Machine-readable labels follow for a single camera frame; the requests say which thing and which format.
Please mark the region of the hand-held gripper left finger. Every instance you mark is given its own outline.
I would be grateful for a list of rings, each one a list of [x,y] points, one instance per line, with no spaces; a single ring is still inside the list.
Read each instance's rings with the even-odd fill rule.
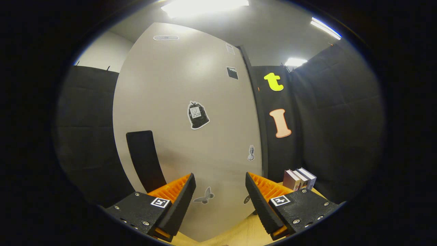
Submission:
[[[172,242],[180,230],[195,189],[195,175],[190,173],[150,193],[133,192],[102,210],[139,234]]]

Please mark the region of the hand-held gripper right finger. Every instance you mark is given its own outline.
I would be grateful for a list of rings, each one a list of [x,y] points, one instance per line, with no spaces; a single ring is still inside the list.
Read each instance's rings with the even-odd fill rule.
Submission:
[[[245,187],[260,222],[272,240],[307,230],[336,212],[336,204],[309,189],[293,191],[251,172]]]

